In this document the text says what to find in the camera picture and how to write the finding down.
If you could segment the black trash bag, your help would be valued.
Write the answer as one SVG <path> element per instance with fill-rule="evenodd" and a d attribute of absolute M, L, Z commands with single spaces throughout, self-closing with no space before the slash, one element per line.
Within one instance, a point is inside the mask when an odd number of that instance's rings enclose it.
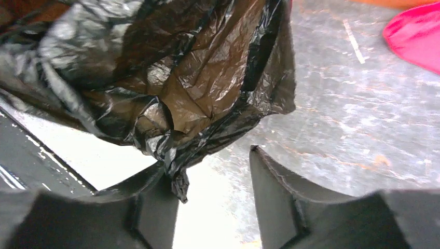
<path fill-rule="evenodd" d="M 1 96 L 186 170 L 295 110 L 290 1 L 69 1 L 1 35 Z"/>

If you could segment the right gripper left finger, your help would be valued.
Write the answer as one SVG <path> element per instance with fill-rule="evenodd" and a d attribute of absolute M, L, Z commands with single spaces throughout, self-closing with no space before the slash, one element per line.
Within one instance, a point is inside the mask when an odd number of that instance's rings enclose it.
<path fill-rule="evenodd" d="M 178 198 L 159 165 L 93 196 L 1 191 L 1 248 L 171 248 Z"/>

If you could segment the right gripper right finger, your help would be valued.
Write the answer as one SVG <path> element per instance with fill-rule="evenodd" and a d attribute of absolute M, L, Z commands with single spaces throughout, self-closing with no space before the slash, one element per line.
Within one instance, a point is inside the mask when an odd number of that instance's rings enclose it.
<path fill-rule="evenodd" d="M 249 153 L 263 248 L 439 248 L 439 190 L 362 197 L 315 184 L 259 146 Z"/>

